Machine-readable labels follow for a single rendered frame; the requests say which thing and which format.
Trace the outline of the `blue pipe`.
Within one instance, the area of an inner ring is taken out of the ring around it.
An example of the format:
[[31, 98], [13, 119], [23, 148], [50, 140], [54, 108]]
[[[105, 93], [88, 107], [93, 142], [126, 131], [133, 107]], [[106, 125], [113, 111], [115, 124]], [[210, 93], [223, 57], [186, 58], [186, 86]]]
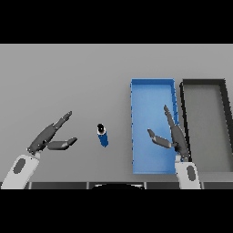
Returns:
[[97, 136], [100, 140], [101, 146], [107, 147], [108, 146], [107, 131], [104, 125], [101, 123], [97, 125]]

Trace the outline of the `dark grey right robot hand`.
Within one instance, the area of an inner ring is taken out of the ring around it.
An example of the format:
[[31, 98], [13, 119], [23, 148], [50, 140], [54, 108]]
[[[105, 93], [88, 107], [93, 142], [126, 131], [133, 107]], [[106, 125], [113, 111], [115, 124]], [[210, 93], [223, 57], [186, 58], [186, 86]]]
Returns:
[[176, 152], [180, 155], [180, 159], [183, 162], [188, 162], [190, 158], [190, 154], [187, 148], [187, 142], [184, 137], [184, 134], [178, 124], [176, 124], [173, 120], [173, 117], [167, 106], [164, 106], [164, 112], [167, 116], [167, 122], [169, 124], [171, 139], [165, 139], [163, 137], [156, 136], [152, 129], [148, 129], [147, 132], [154, 144], [157, 144], [161, 147], [165, 148], [174, 148]]

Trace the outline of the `dark grey bin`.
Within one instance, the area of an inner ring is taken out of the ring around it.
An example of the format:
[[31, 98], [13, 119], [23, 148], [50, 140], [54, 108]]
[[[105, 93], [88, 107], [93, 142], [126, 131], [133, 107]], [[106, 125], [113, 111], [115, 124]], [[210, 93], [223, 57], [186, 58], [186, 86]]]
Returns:
[[187, 146], [199, 172], [233, 172], [233, 117], [225, 79], [179, 85]]

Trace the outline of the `blue bin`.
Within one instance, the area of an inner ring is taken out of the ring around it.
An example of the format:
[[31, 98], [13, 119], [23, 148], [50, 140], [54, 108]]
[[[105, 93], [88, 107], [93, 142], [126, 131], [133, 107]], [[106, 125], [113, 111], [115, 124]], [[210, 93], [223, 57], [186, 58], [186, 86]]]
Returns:
[[172, 141], [164, 106], [167, 106], [177, 124], [175, 80], [173, 78], [132, 78], [130, 88], [133, 173], [137, 175], [175, 174], [175, 149], [154, 144], [147, 132], [151, 129], [156, 136]]

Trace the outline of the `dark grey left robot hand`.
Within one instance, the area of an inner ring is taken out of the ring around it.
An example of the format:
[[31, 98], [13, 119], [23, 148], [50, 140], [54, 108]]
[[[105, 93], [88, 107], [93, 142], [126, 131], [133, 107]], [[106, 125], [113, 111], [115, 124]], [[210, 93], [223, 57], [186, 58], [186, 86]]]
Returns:
[[44, 128], [38, 136], [34, 139], [31, 145], [27, 148], [27, 151], [35, 155], [38, 151], [43, 151], [46, 147], [49, 150], [66, 150], [73, 146], [77, 141], [76, 137], [72, 137], [64, 141], [53, 141], [52, 138], [55, 136], [58, 129], [72, 116], [72, 112], [69, 111], [62, 116], [55, 124], [52, 123]]

